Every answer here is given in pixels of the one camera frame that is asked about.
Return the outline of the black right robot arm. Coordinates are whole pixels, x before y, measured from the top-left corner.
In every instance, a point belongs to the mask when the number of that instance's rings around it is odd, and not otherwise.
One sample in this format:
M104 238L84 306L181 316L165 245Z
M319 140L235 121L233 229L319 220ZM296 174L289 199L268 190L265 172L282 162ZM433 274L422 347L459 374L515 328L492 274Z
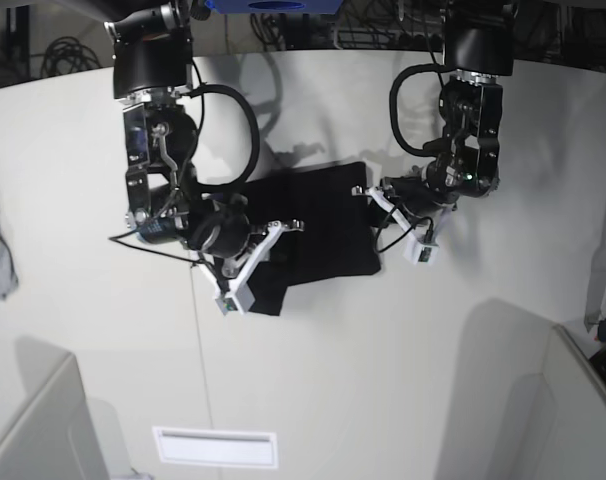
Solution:
M241 193L260 154L259 127L250 104L237 90L203 82L192 57L190 19L196 9L186 1L162 1L109 22L115 54L113 91L123 105L128 198L127 232L156 246L178 242L188 262L201 269L225 313L246 313L255 302L248 281L280 237L301 232L303 222L254 225ZM199 182L193 158L203 120L194 120L185 99L222 95L234 100L249 126L249 159L241 173L222 184Z

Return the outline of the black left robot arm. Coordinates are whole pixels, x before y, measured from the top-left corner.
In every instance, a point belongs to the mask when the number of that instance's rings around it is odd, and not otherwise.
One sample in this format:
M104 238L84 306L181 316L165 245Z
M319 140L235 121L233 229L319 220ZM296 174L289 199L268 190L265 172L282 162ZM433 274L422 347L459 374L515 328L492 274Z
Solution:
M394 79L388 97L391 130L401 149L426 165L368 191L369 221L377 234L396 224L405 236L456 209L462 197L484 198L497 189L503 88L513 73L514 1L448 1L442 10L443 60L412 65ZM404 83L434 73L442 83L440 137L412 146L402 132L399 94Z

